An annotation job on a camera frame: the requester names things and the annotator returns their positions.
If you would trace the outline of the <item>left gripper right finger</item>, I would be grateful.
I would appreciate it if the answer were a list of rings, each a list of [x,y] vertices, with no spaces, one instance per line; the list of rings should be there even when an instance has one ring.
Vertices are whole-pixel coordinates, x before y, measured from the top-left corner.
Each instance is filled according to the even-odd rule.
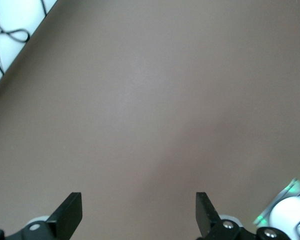
[[[201,236],[199,240],[254,240],[255,235],[231,219],[221,219],[208,195],[197,192],[195,219]]]

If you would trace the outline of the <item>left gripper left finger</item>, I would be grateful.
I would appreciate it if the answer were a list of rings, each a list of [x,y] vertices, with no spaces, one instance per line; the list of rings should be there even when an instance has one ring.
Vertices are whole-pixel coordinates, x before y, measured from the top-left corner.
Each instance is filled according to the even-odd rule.
[[[82,194],[72,192],[45,221],[35,221],[8,240],[69,240],[82,220]]]

